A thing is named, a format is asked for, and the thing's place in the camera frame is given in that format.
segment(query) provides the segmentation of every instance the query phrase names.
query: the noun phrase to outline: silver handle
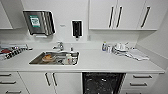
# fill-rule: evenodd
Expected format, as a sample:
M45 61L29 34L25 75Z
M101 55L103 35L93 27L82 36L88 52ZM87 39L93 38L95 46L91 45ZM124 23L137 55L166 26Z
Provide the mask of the silver handle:
M147 86L147 84L146 83L143 83L143 84L130 83L130 86Z
M48 83L48 86L50 86L50 82L49 82L49 79L48 79L48 76L47 76L47 73L45 73L45 76L46 76L46 80L47 80L47 83Z
M14 81L14 82L3 82L3 81L1 81L0 82L0 84L15 84L16 83L16 81Z
M55 79L55 73L53 73L53 79L54 79L54 83L55 83L55 86L57 86L58 84L57 84L57 82L56 82L56 79Z
M119 12L118 22L117 22L117 26L116 26L116 27L118 27L118 26L119 26L119 24L120 24L121 11L122 11L122 7L120 7L120 12Z
M0 74L0 76L11 76L12 74Z
M112 7L112 9L111 9L111 17L110 17L109 28L111 27L111 20L112 20L112 18L113 18L113 7Z
M127 92L126 92L126 94L141 94L141 93L127 93Z
M5 94L20 94L20 93L21 93L21 91L17 91L17 92L6 91Z
M150 10L150 7L147 7L147 11L146 11L146 14L145 14L143 23L142 23L142 25L141 25L141 28L144 26L144 24L145 24L145 22L146 22L146 18L147 18L147 16L148 16L149 10Z
M148 76L136 76L133 75L134 78L152 78L152 76L148 75Z

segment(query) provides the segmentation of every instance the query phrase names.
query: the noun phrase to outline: stainless steel sink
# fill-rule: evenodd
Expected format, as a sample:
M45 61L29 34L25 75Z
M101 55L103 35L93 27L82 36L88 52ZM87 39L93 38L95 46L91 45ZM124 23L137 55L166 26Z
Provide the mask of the stainless steel sink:
M50 54L51 57L55 57L54 61L44 62L42 58L45 55ZM66 54L71 54L72 63L64 64L64 60L66 59ZM39 64L39 65L75 65L78 61L79 52L42 52L39 56L37 56L34 60L32 60L29 64Z

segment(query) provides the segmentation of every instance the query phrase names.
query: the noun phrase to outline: black dishwasher panel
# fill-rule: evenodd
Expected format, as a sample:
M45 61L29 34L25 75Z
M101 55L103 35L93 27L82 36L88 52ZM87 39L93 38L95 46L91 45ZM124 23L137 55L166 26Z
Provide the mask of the black dishwasher panel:
M125 73L83 72L83 94L118 94Z

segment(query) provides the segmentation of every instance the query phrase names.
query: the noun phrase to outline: drawer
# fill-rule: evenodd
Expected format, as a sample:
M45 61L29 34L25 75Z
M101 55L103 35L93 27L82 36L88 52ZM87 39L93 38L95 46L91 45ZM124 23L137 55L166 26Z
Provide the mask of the drawer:
M0 79L4 79L4 78L20 79L20 76L17 72L0 72Z
M0 88L0 94L29 94L26 88Z
M126 74L122 89L150 89L158 74Z
M124 89L121 90L119 94L148 94L144 90L139 90L139 89Z
M150 89L153 84L153 81L124 80L122 84L122 89Z
M0 88L23 88L25 87L21 79L0 79Z
M151 79L156 80L159 74L126 74L125 80L132 80L132 79Z

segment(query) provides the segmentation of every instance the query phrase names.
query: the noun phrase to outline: white wall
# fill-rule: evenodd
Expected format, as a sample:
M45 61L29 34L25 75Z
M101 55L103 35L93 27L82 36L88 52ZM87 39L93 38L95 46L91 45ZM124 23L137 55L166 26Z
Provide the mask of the white wall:
M0 30L0 41L29 43L86 43L86 42L133 42L136 43L139 31L88 30L89 0L21 0L24 10L47 10L53 13L56 33L53 36L36 38L29 35L26 28ZM83 21L83 36L77 42L72 37L72 20Z
M158 31L142 31L140 33L137 45L152 52L157 59L154 62L163 66L166 70L165 74L160 74L158 81L155 83L151 94L167 94L168 92L168 12Z

